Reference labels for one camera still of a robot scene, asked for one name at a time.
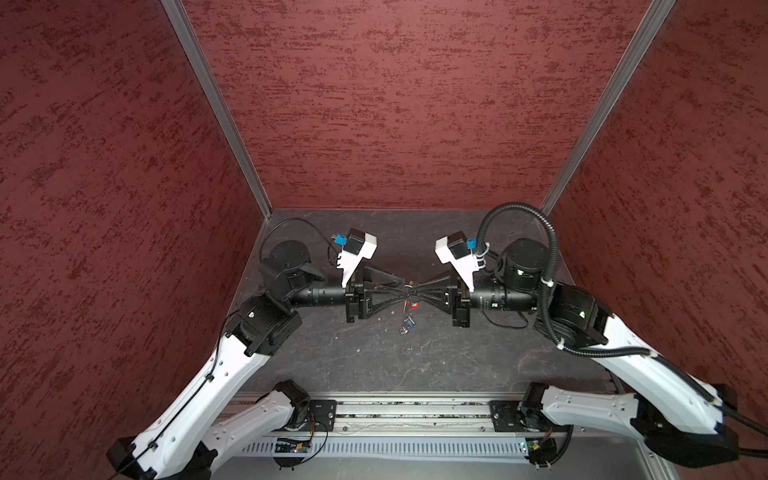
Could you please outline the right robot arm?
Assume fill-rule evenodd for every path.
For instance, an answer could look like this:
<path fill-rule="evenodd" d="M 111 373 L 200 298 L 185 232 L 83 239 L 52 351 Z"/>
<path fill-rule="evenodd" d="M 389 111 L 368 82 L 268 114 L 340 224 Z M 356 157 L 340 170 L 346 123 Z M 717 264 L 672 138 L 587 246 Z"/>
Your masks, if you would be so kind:
<path fill-rule="evenodd" d="M 534 382 L 517 406 L 521 427 L 591 427 L 640 440 L 687 468 L 739 458 L 738 436 L 726 424 L 737 412 L 734 393 L 676 367 L 588 292 L 555 281 L 556 244 L 520 238 L 486 279 L 479 274 L 489 253 L 479 239 L 457 232 L 438 239 L 435 253 L 453 269 L 440 288 L 455 324 L 466 325 L 472 311 L 533 312 L 535 330 L 558 350 L 595 361 L 632 389 L 592 394 Z"/>

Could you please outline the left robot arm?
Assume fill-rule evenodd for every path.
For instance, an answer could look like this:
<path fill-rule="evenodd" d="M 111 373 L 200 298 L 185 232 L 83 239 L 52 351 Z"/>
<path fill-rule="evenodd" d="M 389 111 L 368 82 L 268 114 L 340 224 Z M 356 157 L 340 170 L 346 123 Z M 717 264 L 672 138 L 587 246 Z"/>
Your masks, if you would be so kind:
<path fill-rule="evenodd" d="M 316 268 L 298 241 L 276 245 L 260 262 L 263 291 L 228 315 L 207 363 L 170 407 L 135 437 L 117 440 L 107 458 L 129 479 L 208 479 L 250 441 L 289 427 L 312 427 L 310 396 L 291 380 L 228 420 L 219 415 L 244 383 L 301 326 L 301 307 L 342 304 L 348 320 L 375 311 L 366 298 L 375 236 L 352 229 L 330 245 L 335 278 Z"/>

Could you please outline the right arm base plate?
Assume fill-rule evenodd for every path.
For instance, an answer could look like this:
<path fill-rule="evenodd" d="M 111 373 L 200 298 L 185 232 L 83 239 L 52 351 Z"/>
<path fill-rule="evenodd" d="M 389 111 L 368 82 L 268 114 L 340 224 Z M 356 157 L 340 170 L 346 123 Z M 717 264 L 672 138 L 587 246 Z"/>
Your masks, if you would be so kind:
<path fill-rule="evenodd" d="M 519 409 L 519 401 L 491 400 L 489 402 L 490 419 L 496 433 L 539 432 L 535 426 L 527 424 L 525 415 Z"/>

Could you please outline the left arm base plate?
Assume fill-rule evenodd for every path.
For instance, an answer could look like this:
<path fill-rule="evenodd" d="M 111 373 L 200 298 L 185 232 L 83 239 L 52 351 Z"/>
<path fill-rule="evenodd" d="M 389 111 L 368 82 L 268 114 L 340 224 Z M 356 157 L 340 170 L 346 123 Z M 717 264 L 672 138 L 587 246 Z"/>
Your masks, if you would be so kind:
<path fill-rule="evenodd" d="M 312 428 L 320 432 L 328 430 L 332 432 L 336 421 L 338 402 L 332 399 L 312 399 L 308 403 L 305 413 L 299 417 L 301 420 L 295 429 L 300 432 L 310 432 Z"/>

